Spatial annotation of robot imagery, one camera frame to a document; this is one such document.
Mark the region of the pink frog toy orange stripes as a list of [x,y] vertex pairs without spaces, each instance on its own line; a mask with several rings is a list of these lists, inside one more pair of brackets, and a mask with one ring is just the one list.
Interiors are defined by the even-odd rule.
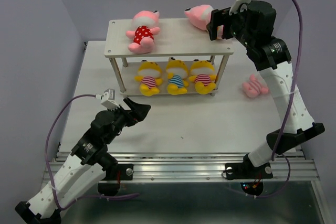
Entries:
[[207,31],[207,24],[210,22],[214,8],[211,5],[203,4],[184,11],[186,18],[196,28]]

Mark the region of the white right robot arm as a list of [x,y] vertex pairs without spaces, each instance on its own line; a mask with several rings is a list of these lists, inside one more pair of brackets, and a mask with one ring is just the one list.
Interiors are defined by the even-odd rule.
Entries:
[[251,1],[238,6],[238,11],[215,9],[206,28],[211,40],[217,28],[223,27],[222,38],[235,38],[246,48],[247,57],[266,82],[282,125],[267,134],[266,142],[246,154],[241,163],[227,163],[223,176],[228,180],[272,178],[266,172],[269,162],[288,150],[322,134],[322,123],[309,114],[296,85],[291,55],[286,43],[273,36],[276,10],[264,1]]

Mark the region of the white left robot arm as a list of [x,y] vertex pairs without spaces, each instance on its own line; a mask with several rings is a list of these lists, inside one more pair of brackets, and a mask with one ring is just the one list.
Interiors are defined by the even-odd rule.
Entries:
[[124,127],[142,122],[151,106],[129,98],[127,110],[108,95],[98,95],[105,110],[96,114],[90,127],[73,147],[55,174],[48,166],[50,181],[33,198],[21,201],[15,211],[26,223],[61,223],[61,212],[70,208],[98,181],[118,173],[118,161],[108,153],[108,145]]

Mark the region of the yellow frog toy blue stripes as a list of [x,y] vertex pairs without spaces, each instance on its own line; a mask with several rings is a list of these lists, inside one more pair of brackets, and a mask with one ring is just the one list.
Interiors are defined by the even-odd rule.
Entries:
[[170,95],[181,95],[187,93],[189,83],[186,81],[188,77],[188,67],[185,62],[170,57],[166,65],[167,73],[167,92]]

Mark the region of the pink frog toy polka dots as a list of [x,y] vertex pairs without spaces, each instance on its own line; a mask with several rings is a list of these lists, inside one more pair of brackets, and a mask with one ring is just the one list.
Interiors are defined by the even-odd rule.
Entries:
[[132,53],[147,54],[154,49],[154,36],[160,33],[159,17],[158,10],[142,10],[134,16],[130,30],[125,33],[132,40],[128,45]]

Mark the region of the yellow frog toy red stripes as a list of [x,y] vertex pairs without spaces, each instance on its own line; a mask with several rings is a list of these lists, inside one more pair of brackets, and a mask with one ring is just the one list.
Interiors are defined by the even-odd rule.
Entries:
[[216,89],[215,67],[210,60],[195,59],[190,67],[189,81],[194,83],[197,93],[206,95]]

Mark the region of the yellow frog toy pink stripes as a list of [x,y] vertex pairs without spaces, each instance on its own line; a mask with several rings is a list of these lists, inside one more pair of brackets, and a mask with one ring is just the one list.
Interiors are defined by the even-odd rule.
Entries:
[[163,83],[162,69],[156,62],[142,60],[134,79],[140,84],[140,93],[151,97],[160,93],[159,86]]

